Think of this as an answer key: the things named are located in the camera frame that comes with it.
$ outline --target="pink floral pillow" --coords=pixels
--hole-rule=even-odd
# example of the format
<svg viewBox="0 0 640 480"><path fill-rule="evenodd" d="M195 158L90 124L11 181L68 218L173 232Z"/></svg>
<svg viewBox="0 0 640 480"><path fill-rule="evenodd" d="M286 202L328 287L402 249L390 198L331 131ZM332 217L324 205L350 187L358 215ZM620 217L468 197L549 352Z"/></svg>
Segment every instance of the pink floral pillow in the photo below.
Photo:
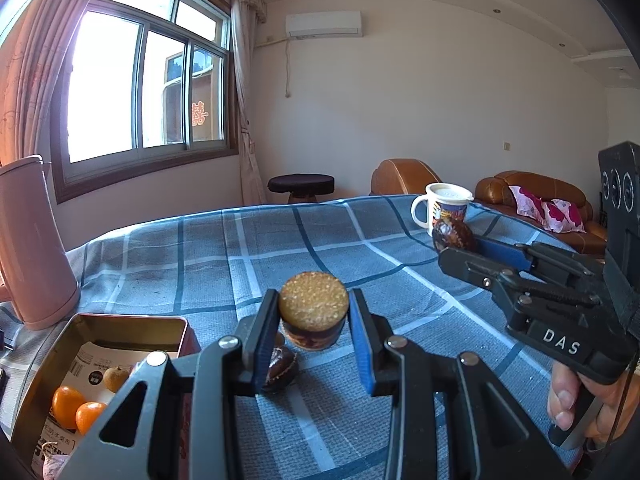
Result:
<svg viewBox="0 0 640 480"><path fill-rule="evenodd" d="M584 225L578 207L565 200L542 202L532 192L520 186L509 186L518 206L519 215L533 218L547 231L554 233L583 233Z"/></svg>
<svg viewBox="0 0 640 480"><path fill-rule="evenodd" d="M545 210L542 209L542 200L532 192L520 186L509 186L518 205L517 213L533 218L539 224L545 223Z"/></svg>
<svg viewBox="0 0 640 480"><path fill-rule="evenodd" d="M578 210L578 206L573 202L567 202L566 200L560 200L559 198L553 199L551 202L545 202L544 204L549 204L549 211L551 212L551 206L553 206L557 211L554 212L554 220L559 221L560 214L564 218L560 220L562 223L562 230L556 231L551 228L551 230L555 233L585 233L584 224L582 223L582 217L580 216L580 211ZM551 222L548 220L546 224L549 227L552 227Z"/></svg>

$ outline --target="camera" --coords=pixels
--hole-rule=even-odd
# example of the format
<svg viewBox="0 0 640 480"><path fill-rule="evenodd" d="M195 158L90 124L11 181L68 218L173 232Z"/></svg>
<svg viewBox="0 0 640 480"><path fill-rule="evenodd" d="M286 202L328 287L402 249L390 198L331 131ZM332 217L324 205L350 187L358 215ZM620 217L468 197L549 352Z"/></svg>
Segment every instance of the camera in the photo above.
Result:
<svg viewBox="0 0 640 480"><path fill-rule="evenodd" d="M622 327L640 340L640 146L622 142L598 161L608 230L604 280Z"/></svg>

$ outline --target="blue gripper pad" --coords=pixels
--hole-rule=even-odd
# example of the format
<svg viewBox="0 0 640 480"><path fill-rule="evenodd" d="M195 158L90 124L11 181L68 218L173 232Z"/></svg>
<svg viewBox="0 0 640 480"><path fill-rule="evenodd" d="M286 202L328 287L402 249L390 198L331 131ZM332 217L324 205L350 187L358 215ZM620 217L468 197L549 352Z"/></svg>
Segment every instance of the blue gripper pad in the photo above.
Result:
<svg viewBox="0 0 640 480"><path fill-rule="evenodd" d="M256 392L261 390L267 378L279 323L278 292L270 289L262 299L262 304L244 345L244 349L253 354L253 363L245 362L244 364L253 369L252 385Z"/></svg>
<svg viewBox="0 0 640 480"><path fill-rule="evenodd" d="M349 330L353 349L356 354L360 383L372 396L376 387L374 370L374 352L384 351L378 331L373 324L371 314L359 288L349 293Z"/></svg>
<svg viewBox="0 0 640 480"><path fill-rule="evenodd" d="M478 243L478 253L485 258L513 267L518 271L529 272L531 270L531 262L527 260L519 248L484 237L477 237L476 242Z"/></svg>

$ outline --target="wall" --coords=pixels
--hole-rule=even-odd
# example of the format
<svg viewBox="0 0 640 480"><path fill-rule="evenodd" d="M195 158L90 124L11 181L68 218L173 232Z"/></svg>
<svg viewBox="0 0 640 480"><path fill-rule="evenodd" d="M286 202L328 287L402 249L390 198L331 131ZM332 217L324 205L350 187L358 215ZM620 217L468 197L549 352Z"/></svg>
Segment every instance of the wall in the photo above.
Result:
<svg viewBox="0 0 640 480"><path fill-rule="evenodd" d="M624 140L640 144L640 90L607 88L609 146Z"/></svg>
<svg viewBox="0 0 640 480"><path fill-rule="evenodd" d="M337 190L326 198L368 194L381 160L416 157L471 190L521 169L567 180L597 204L604 88L567 57L498 20L428 0L275 2L258 41L283 37L286 14L319 10L361 10L365 36L293 41L289 99L284 44L257 49L252 132L265 182L328 173Z"/></svg>
<svg viewBox="0 0 640 480"><path fill-rule="evenodd" d="M39 153L50 160L48 118L40 133ZM56 203L50 175L48 186L67 250L119 227L242 203L237 155L156 171L62 204Z"/></svg>

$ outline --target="air conditioner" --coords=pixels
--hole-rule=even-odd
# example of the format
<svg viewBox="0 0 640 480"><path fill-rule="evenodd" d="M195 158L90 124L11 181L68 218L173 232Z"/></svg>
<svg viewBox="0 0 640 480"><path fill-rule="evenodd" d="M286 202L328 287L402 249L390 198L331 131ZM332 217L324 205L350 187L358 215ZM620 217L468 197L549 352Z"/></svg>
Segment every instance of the air conditioner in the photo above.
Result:
<svg viewBox="0 0 640 480"><path fill-rule="evenodd" d="M359 10L290 14L286 19L287 37L347 38L362 36L362 15Z"/></svg>

